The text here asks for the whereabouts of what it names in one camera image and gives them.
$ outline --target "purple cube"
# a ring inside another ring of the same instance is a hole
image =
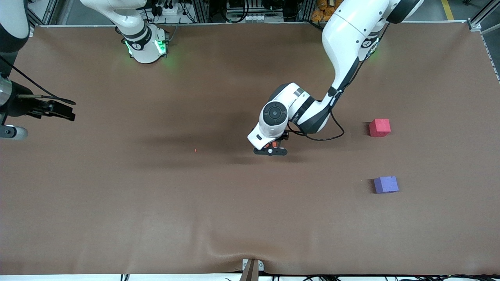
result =
[[[393,193],[399,191],[395,176],[381,176],[373,180],[377,193]]]

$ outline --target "foam block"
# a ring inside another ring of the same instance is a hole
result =
[[[385,137],[391,132],[389,119],[374,119],[369,127],[372,137]]]
[[[400,190],[395,176],[381,176],[373,182],[377,193],[393,193]]]

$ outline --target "brown paper sheet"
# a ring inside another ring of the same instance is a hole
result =
[[[500,85],[466,24],[392,25],[334,109],[345,136],[281,158],[246,136],[278,85],[333,81],[307,24],[182,26],[147,65],[113,28],[37,28],[15,65],[76,121],[8,119],[29,137],[0,140],[1,274],[500,273]]]

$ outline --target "red cube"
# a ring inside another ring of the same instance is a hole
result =
[[[374,119],[370,123],[370,136],[385,137],[391,132],[389,119]]]

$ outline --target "white robotic arm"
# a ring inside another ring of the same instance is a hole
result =
[[[167,53],[168,32],[146,24],[136,10],[147,0],[80,0],[81,3],[111,20],[125,38],[128,52],[136,61],[150,64]]]
[[[0,1],[0,61],[16,71],[19,70],[8,62],[2,53],[17,52],[28,41],[30,27],[27,4],[27,0]],[[25,128],[5,124],[8,116],[28,115],[38,119],[42,116],[55,116],[70,121],[75,120],[73,109],[55,100],[71,105],[75,105],[74,101],[59,98],[47,90],[43,90],[52,97],[34,95],[30,89],[11,81],[5,73],[0,73],[0,139],[23,140],[28,136],[28,131]]]
[[[424,0],[344,0],[323,29],[322,43],[335,69],[335,79],[322,100],[315,100],[295,83],[279,86],[260,112],[248,140],[259,154],[284,155],[276,148],[262,150],[285,134],[288,122],[303,134],[319,132],[332,108],[351,83],[360,65],[377,47],[385,24],[400,23]]]

